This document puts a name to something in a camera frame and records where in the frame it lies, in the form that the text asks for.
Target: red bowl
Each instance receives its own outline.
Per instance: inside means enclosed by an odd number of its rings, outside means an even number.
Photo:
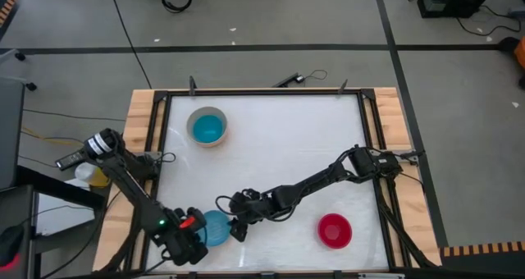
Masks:
[[[322,217],[317,225],[322,243],[332,249],[342,249],[352,240],[352,227],[343,216],[330,213]]]

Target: red part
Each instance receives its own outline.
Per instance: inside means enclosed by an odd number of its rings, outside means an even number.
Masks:
[[[14,267],[16,267],[19,260],[20,260],[20,254],[16,254],[15,258],[13,258],[13,260],[10,263],[8,263],[7,265],[3,267],[0,267],[0,272],[5,272],[5,271],[9,271],[13,269]]]
[[[326,246],[342,249],[352,240],[352,227],[340,214],[329,213],[319,221],[317,234]]]
[[[195,217],[188,217],[185,221],[183,221],[180,224],[180,229],[187,228],[188,226],[191,226],[195,222]]]

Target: orange striped tape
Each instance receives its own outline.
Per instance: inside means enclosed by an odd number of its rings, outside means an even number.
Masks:
[[[11,12],[11,9],[15,3],[16,0],[6,0],[6,2],[3,4],[3,7],[0,9],[0,26],[2,26],[6,21],[7,16],[9,16],[9,13]]]
[[[490,243],[483,245],[452,246],[440,248],[442,257],[467,256],[477,254],[498,254],[525,251],[525,241]]]

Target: floor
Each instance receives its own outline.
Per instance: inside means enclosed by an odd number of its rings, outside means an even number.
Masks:
[[[269,87],[295,72],[307,75],[316,69],[328,71],[328,77],[309,80],[307,86],[338,86],[348,79],[348,86],[398,87],[405,112],[417,119],[417,125],[410,122],[412,136],[418,131],[427,151],[445,228],[438,243],[524,240],[525,93],[517,87],[523,71],[511,57],[476,46],[522,33],[497,30],[489,39],[478,37],[462,31],[454,19],[422,19],[416,2],[407,0],[194,0],[177,15],[167,13],[159,0],[116,2],[154,88],[186,87],[189,75],[201,88]],[[523,2],[486,4],[504,13]],[[484,11],[463,23],[483,32],[495,25],[516,26]],[[250,47],[307,43],[317,46]],[[352,45],[340,49],[334,44]],[[416,44],[424,46],[401,46]],[[428,46],[436,44],[467,46]],[[21,0],[0,48],[36,53],[25,62],[0,66],[3,75],[39,86],[26,93],[27,109],[123,120],[133,89],[148,88],[112,0]],[[44,136],[81,140],[104,127],[124,126],[123,121],[32,112],[24,112],[23,124]],[[21,136],[20,155],[45,163],[74,149]],[[72,177],[29,160],[20,164],[61,180]],[[83,235],[86,240],[89,233]],[[83,243],[77,237],[46,253],[43,274]],[[95,248],[96,241],[57,275],[89,272]]]

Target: yellow cable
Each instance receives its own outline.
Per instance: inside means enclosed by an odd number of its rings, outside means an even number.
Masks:
[[[36,132],[32,131],[31,129],[27,128],[27,127],[24,127],[22,126],[22,130],[27,132],[28,134],[34,136],[35,138],[39,139],[39,140],[43,140],[43,141],[47,141],[49,143],[53,143],[53,144],[67,144],[67,145],[83,145],[81,143],[76,143],[76,142],[70,142],[70,141],[65,141],[65,140],[58,140],[58,139],[48,139],[48,138],[45,138],[43,137],[42,135],[39,135],[37,134]]]

